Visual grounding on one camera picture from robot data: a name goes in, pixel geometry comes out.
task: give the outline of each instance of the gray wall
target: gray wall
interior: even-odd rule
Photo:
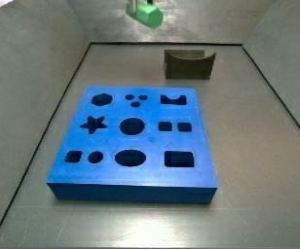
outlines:
[[[274,2],[243,48],[300,124],[300,1]]]
[[[242,44],[274,0],[156,0],[163,25],[124,14],[125,0],[68,0],[91,42]]]
[[[65,0],[0,8],[0,221],[87,45]]]

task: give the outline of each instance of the gray floor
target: gray floor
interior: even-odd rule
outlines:
[[[165,81],[163,49],[216,52]],[[85,86],[196,89],[220,188],[211,205],[57,201],[46,172]],[[0,247],[300,247],[300,128],[240,47],[92,46],[0,228]]]

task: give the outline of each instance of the blue foam block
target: blue foam block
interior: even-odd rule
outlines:
[[[219,184],[193,89],[88,87],[46,184],[60,199],[209,203]]]

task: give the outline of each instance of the oval hole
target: oval hole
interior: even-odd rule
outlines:
[[[139,102],[132,102],[132,103],[129,104],[129,106],[136,108],[136,107],[140,106],[140,103],[139,103]]]
[[[115,162],[125,167],[139,166],[145,161],[145,156],[136,150],[124,150],[116,153]]]
[[[147,99],[147,95],[139,95],[137,98],[139,98],[139,100],[145,100]]]
[[[97,163],[103,159],[103,154],[100,152],[92,152],[87,159],[91,163]]]
[[[124,96],[124,99],[127,99],[127,100],[131,100],[132,98],[133,98],[132,94],[128,94],[128,95]]]

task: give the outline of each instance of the hexagonal hole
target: hexagonal hole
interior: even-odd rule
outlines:
[[[96,106],[104,106],[111,104],[112,96],[107,93],[100,93],[92,97],[91,103]]]

